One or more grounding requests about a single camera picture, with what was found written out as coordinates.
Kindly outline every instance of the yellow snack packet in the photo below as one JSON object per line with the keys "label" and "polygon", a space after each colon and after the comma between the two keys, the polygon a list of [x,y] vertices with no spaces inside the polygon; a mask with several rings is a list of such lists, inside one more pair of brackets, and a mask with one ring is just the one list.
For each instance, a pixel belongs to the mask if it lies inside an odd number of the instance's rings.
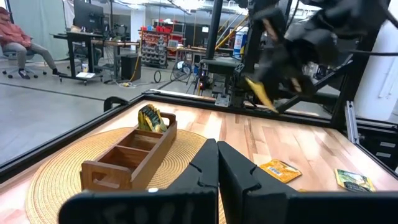
{"label": "yellow snack packet", "polygon": [[302,175],[298,169],[277,159],[273,159],[259,167],[285,184]]}

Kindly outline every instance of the computer monitor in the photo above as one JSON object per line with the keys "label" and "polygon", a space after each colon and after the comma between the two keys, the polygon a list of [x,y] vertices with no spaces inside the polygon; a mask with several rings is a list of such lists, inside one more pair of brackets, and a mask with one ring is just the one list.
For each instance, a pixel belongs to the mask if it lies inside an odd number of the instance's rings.
{"label": "computer monitor", "polygon": [[104,8],[86,3],[82,0],[74,1],[75,25],[85,27],[86,32],[103,31]]}

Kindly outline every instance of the round straw placemat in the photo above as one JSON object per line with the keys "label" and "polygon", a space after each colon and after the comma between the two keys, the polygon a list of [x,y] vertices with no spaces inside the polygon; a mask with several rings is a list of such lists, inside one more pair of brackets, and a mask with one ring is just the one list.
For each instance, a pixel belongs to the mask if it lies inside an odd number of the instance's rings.
{"label": "round straw placemat", "polygon": [[[87,137],[44,163],[34,174],[26,198],[26,214],[32,224],[57,223],[58,211],[71,196],[81,192],[79,171],[83,161],[95,160],[131,128],[121,128]],[[178,130],[177,137],[157,169],[150,187],[167,188],[188,166],[206,138]],[[220,223],[225,223],[219,197]]]}

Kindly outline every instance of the wooden tray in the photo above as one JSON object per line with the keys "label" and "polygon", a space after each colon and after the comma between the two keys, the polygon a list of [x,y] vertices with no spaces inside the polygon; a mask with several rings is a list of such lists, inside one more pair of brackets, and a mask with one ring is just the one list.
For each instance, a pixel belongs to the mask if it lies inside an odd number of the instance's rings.
{"label": "wooden tray", "polygon": [[81,189],[145,190],[177,135],[175,115],[160,115],[169,120],[165,133],[143,131],[136,127],[95,161],[83,162]]}

